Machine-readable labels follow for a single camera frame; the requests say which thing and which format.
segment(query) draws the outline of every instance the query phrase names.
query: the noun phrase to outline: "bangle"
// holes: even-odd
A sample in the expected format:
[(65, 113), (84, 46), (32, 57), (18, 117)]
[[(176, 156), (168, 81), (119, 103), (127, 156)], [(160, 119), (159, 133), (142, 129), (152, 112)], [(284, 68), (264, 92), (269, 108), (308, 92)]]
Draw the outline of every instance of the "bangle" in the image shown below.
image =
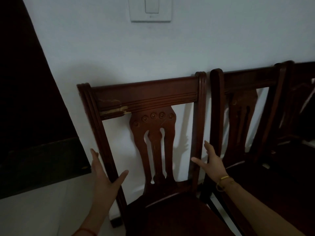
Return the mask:
[(93, 235), (93, 236), (97, 236), (96, 233), (94, 233), (92, 230), (89, 230), (89, 229), (87, 229), (87, 228), (79, 228), (72, 236), (74, 236), (76, 233), (78, 233), (78, 232), (80, 232), (80, 231), (86, 231), (86, 232), (90, 233), (90, 234)]
[(217, 183), (217, 185), (216, 185), (216, 189), (217, 189), (217, 191), (219, 191), (219, 192), (224, 192), (224, 187), (222, 187), (222, 186), (220, 186), (220, 183), (221, 183), (221, 180), (224, 180), (224, 179), (226, 179), (226, 178), (232, 178), (232, 177), (230, 177), (230, 176), (224, 176), (224, 177), (222, 177), (221, 179), (219, 179), (219, 181), (218, 181), (218, 183)]

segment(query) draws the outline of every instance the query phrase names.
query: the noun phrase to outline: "tile floor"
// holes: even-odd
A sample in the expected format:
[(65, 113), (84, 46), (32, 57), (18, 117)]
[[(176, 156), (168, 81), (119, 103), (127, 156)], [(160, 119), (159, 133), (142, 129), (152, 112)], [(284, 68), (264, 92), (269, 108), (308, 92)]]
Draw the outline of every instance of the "tile floor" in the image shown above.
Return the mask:
[[(0, 235), (69, 236), (89, 212), (93, 176), (83, 175), (0, 200)], [(211, 198), (227, 225), (241, 235), (215, 197)], [(112, 228), (108, 218), (99, 236), (123, 236), (124, 226)]]

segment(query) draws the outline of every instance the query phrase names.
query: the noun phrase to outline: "switch plate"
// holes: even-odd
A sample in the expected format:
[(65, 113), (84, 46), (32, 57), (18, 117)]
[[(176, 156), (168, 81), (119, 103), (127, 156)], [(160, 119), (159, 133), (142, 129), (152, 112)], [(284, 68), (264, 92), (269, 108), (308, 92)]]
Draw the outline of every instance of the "switch plate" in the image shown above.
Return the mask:
[(145, 0), (146, 13), (158, 13), (159, 0)]
[(128, 2), (132, 22), (170, 22), (172, 20), (172, 0), (159, 0), (158, 13), (146, 13), (145, 0), (128, 0)]

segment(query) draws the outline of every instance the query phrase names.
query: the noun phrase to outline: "wooden chair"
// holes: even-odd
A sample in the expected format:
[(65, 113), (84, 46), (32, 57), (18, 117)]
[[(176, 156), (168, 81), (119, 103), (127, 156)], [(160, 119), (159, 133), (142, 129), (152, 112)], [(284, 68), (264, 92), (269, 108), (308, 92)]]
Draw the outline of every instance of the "wooden chair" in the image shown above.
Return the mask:
[[(227, 173), (244, 189), (276, 211), (305, 235), (315, 234), (313, 212), (305, 204), (303, 189), (295, 182), (281, 176), (260, 163), (273, 121), (283, 102), (283, 93), (291, 79), (293, 62), (277, 64), (270, 68), (251, 69), (223, 73), (214, 69), (210, 73), (212, 110), (210, 143), (217, 155), (221, 155), (225, 103), (229, 109), (228, 146), (223, 158)], [(245, 142), (257, 102), (257, 88), (269, 87), (262, 117), (250, 152), (245, 152)], [(211, 194), (210, 180), (200, 199), (206, 201)], [(249, 222), (225, 194), (213, 190), (231, 219), (243, 235), (256, 235)]]
[[(307, 137), (307, 134), (300, 131), (299, 123), (300, 127), (304, 125), (305, 130), (314, 130), (311, 111), (314, 112), (315, 109), (315, 95), (304, 107), (305, 101), (315, 88), (312, 79), (315, 79), (315, 62), (294, 65), (288, 91), (282, 94), (283, 107), (278, 109), (266, 151), (266, 157), (278, 167), (278, 171), (303, 185), (305, 191), (308, 191), (308, 186), (313, 185), (315, 181), (315, 148), (302, 144), (302, 140), (311, 140), (312, 137)], [(310, 190), (308, 195), (315, 196), (313, 190)]]
[[(206, 103), (206, 73), (194, 77), (78, 89), (110, 181), (118, 178), (102, 120), (131, 114), (130, 128), (140, 152), (145, 189), (127, 205), (122, 188), (117, 203), (127, 235), (233, 235), (230, 229), (198, 198), (199, 167), (190, 165), (189, 180), (175, 182), (172, 170), (176, 114), (171, 105), (194, 103), (191, 156), (201, 158)], [(163, 175), (160, 128), (164, 128), (165, 171)], [(151, 183), (147, 145), (152, 145), (155, 175)]]

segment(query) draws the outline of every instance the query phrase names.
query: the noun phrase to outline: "red string bracelet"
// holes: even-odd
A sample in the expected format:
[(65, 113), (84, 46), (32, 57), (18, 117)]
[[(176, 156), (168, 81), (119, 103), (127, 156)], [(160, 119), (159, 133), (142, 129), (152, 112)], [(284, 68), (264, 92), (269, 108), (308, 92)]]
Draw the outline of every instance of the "red string bracelet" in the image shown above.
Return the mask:
[(80, 232), (80, 231), (86, 231), (86, 232), (89, 232), (93, 236), (97, 236), (96, 233), (94, 233), (92, 230), (89, 230), (87, 228), (79, 228), (72, 236), (74, 236), (77, 232)]

